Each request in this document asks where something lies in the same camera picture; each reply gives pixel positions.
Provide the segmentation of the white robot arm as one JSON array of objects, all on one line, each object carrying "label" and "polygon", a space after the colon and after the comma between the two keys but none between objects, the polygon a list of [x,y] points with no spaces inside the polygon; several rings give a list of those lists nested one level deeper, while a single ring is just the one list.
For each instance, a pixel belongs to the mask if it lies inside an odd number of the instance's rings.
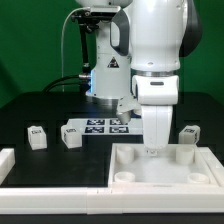
[{"label": "white robot arm", "polygon": [[116,103],[122,123],[139,114],[145,148],[166,148],[178,102],[179,59],[202,36],[194,0],[75,1],[81,27],[96,34],[97,63],[86,95]]}]

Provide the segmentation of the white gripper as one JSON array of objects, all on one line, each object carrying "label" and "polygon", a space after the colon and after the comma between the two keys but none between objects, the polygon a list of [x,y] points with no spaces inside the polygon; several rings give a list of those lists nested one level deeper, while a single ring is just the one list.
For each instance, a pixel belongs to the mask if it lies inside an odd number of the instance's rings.
[{"label": "white gripper", "polygon": [[143,142],[147,154],[156,156],[156,150],[168,145],[172,122],[172,106],[142,106]]}]

